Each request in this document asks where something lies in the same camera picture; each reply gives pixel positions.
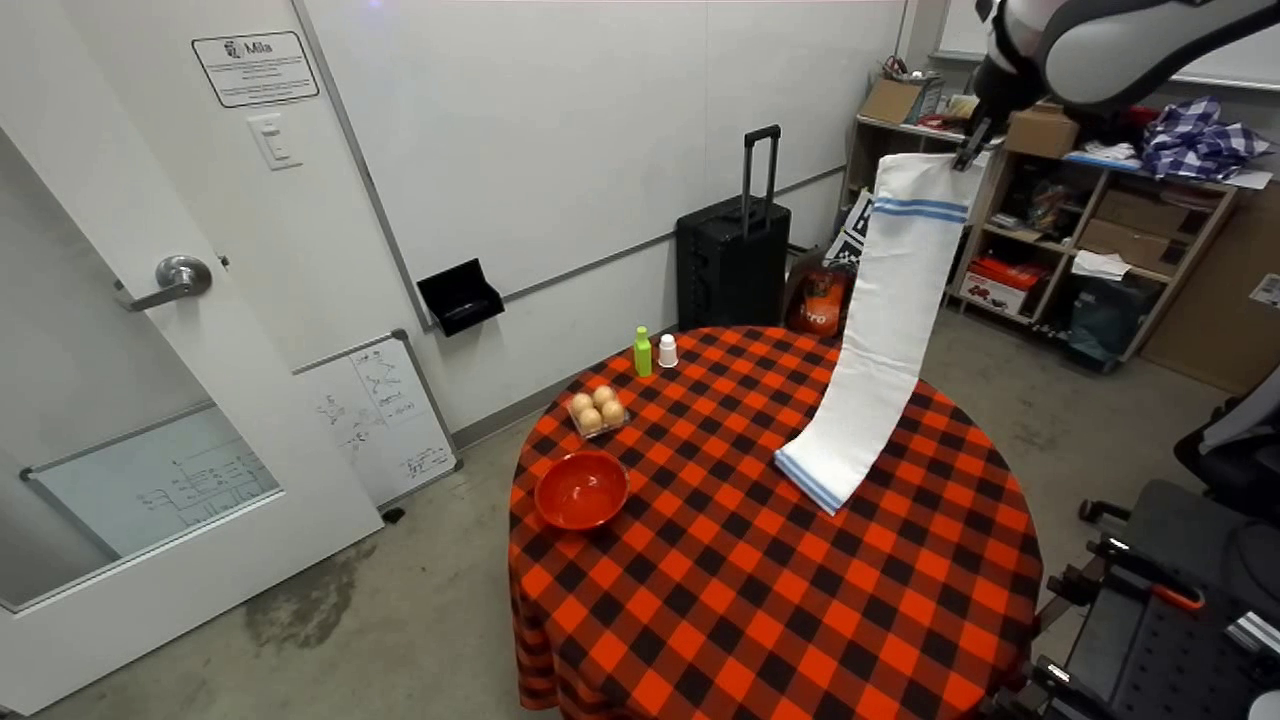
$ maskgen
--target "red and black checkered tablecloth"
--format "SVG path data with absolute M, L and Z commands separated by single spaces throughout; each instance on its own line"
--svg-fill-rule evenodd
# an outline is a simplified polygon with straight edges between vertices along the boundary
M 566 716 L 964 716 L 1038 626 L 1031 515 L 994 440 L 920 383 L 863 489 L 825 515 L 773 462 L 836 349 L 785 328 L 679 336 L 679 368 L 612 383 L 632 469 L 599 532 L 557 532 L 531 482 L 584 446 L 557 399 L 511 481 L 519 701 Z

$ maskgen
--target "red bowl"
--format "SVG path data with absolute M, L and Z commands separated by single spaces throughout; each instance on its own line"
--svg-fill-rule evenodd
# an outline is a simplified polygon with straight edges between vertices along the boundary
M 537 481 L 531 502 L 545 524 L 599 527 L 627 502 L 627 470 L 605 450 L 571 450 Z

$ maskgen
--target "concrete floor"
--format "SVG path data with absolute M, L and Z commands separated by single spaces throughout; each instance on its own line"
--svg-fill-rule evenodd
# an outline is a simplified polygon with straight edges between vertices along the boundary
M 1038 510 L 1045 568 L 1085 559 L 1085 496 L 1128 502 L 1145 481 L 1191 477 L 1169 455 L 1222 392 L 1131 363 L 1089 375 L 986 319 L 945 312 L 933 383 L 986 425 Z M 473 446 L 464 469 L 409 498 L 367 542 L 281 582 L 142 663 L 85 689 L 44 720 L 421 720 L 537 716 L 518 702 L 509 616 L 509 477 L 531 414 Z M 1045 638 L 1068 649 L 1068 623 Z

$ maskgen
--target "luggage handle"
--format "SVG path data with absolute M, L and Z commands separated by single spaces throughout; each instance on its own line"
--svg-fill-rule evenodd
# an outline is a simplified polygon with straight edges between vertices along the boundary
M 755 126 L 746 137 L 746 196 L 741 196 L 741 214 L 746 214 L 746 238 L 753 238 L 753 155 L 755 155 L 755 143 L 767 138 L 767 186 L 766 186 L 766 201 L 773 205 L 775 196 L 775 143 L 782 143 L 785 126 L 767 122 L 767 126 Z

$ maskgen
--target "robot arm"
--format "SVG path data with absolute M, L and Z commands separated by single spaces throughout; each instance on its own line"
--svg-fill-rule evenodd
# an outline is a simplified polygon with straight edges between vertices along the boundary
M 981 106 L 957 155 L 964 166 L 1041 97 L 1068 113 L 1145 99 L 1197 55 L 1280 23 L 1280 0 L 977 0 L 994 48 L 977 77 Z

